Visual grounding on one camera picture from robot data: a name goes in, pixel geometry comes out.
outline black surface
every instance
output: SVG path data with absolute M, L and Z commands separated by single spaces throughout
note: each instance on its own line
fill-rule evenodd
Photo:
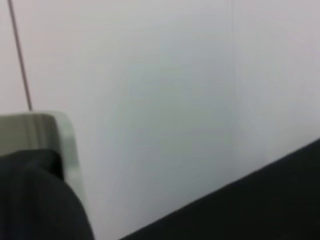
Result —
M 315 240 L 319 232 L 318 140 L 123 240 Z
M 85 211 L 50 150 L 0 157 L 0 240 L 93 240 Z

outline black fabric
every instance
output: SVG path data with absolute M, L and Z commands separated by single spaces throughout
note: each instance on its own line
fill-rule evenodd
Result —
M 85 211 L 50 150 L 0 157 L 0 240 L 93 240 Z
M 123 240 L 320 240 L 320 140 Z

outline black object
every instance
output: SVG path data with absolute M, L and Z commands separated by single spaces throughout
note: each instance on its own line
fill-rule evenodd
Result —
M 0 157 L 0 240 L 93 240 L 86 213 L 51 150 Z
M 320 240 L 320 140 L 123 240 Z

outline chair backrest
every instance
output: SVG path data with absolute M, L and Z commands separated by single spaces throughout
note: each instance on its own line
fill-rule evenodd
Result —
M 0 156 L 19 150 L 51 149 L 62 159 L 64 181 L 89 215 L 73 126 L 61 112 L 0 115 Z

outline white wall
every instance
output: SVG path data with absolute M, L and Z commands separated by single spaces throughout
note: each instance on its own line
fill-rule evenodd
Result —
M 0 0 L 0 114 L 27 110 L 9 7 Z
M 320 135 L 315 0 L 14 0 L 36 110 L 74 122 L 97 239 Z

